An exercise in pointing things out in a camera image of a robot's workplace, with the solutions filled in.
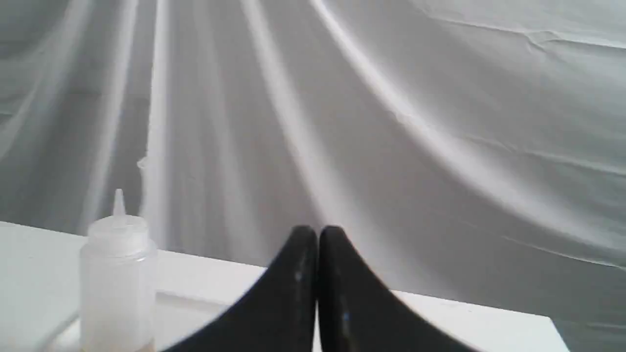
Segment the bottle nozzle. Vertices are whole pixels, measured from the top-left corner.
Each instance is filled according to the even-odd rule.
[[[121,189],[115,190],[115,199],[113,201],[113,216],[126,215],[126,207],[124,206],[124,193]]]

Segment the white cloth backdrop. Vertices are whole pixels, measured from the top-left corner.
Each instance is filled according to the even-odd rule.
[[[609,0],[4,1],[0,220],[83,233],[121,187],[161,247],[261,265],[290,226],[339,224],[393,288],[620,351],[625,16]]]

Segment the white table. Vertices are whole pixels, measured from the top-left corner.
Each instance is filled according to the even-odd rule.
[[[41,350],[78,310],[78,251],[85,238],[0,222],[0,351]],[[210,321],[264,272],[263,267],[160,251],[163,304],[157,346]],[[407,292],[394,292],[450,335],[481,351],[568,351],[552,321]],[[316,332],[314,350],[319,351]]]

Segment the translucent bottle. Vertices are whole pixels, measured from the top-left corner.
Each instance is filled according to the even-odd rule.
[[[146,221],[125,214],[116,190],[113,215],[89,227],[80,254],[84,352],[153,350],[156,254]]]

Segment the bottle cap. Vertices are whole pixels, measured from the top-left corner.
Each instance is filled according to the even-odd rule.
[[[146,220],[126,215],[121,189],[115,190],[113,215],[91,224],[87,235],[90,249],[106,257],[132,256],[149,250],[151,242]]]

